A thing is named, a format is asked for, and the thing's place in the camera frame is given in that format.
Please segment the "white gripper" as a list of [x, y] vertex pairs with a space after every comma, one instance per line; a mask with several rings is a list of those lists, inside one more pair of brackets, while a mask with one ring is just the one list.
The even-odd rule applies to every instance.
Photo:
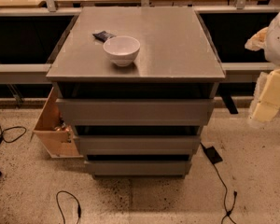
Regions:
[[[280, 65], [280, 12], [271, 21], [268, 28], [262, 28], [246, 41], [245, 48], [252, 51], [264, 49], [266, 60]], [[261, 72], [249, 108], [249, 121], [270, 122], [279, 109], [280, 68], [269, 74]]]

